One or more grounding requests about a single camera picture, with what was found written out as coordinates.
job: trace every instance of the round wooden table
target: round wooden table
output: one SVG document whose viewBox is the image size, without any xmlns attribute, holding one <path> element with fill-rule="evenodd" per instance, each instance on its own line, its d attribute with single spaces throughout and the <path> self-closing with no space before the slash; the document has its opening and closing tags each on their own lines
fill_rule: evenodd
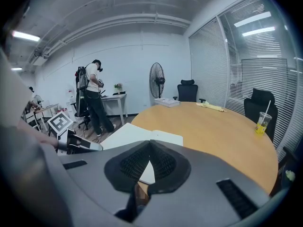
<svg viewBox="0 0 303 227">
<path fill-rule="evenodd" d="M 278 173 L 275 147 L 266 134 L 255 133 L 256 124 L 244 115 L 181 102 L 173 108 L 152 106 L 139 113 L 132 124 L 181 135 L 184 147 L 223 159 L 267 193 L 274 187 Z"/>
</svg>

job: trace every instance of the black hair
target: black hair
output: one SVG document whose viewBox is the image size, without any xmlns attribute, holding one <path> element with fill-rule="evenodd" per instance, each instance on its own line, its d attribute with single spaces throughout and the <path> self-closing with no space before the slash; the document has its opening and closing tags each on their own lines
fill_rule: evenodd
<svg viewBox="0 0 303 227">
<path fill-rule="evenodd" d="M 99 63 L 99 65 L 101 65 L 101 61 L 99 60 L 94 60 L 92 63 Z"/>
</svg>

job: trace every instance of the straw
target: straw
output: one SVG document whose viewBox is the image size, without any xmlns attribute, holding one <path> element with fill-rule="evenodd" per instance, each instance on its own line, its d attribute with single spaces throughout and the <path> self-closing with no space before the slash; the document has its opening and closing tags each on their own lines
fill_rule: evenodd
<svg viewBox="0 0 303 227">
<path fill-rule="evenodd" d="M 267 114 L 267 111 L 268 111 L 268 109 L 269 109 L 270 102 L 271 102 L 271 100 L 269 101 L 269 104 L 268 104 L 268 106 L 267 106 L 267 110 L 266 110 L 266 112 L 265 112 L 265 114 L 264 114 L 264 116 L 263 116 L 263 119 L 262 119 L 260 125 L 262 125 L 262 123 L 263 123 L 263 121 L 264 121 L 265 115 Z"/>
</svg>

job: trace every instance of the backpack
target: backpack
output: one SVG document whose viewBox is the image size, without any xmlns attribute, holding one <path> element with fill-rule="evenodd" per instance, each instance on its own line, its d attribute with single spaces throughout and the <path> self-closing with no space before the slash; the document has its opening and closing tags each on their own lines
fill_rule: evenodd
<svg viewBox="0 0 303 227">
<path fill-rule="evenodd" d="M 87 76 L 86 76 L 86 67 L 79 66 L 78 70 L 75 73 L 77 92 L 79 90 L 84 92 L 89 85 L 89 80 L 87 79 Z"/>
</svg>

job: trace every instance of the yellow cloth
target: yellow cloth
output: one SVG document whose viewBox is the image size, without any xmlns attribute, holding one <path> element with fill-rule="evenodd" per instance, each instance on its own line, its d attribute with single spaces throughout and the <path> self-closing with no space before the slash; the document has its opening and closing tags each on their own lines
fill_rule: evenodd
<svg viewBox="0 0 303 227">
<path fill-rule="evenodd" d="M 204 107 L 204 108 L 211 108 L 211 109 L 214 109 L 214 110 L 217 110 L 217 111 L 220 111 L 220 112 L 226 112 L 224 109 L 222 109 L 220 106 L 215 106 L 215 105 L 212 105 L 210 104 L 209 102 L 205 101 L 205 103 L 196 103 L 198 106 L 200 107 Z"/>
</svg>

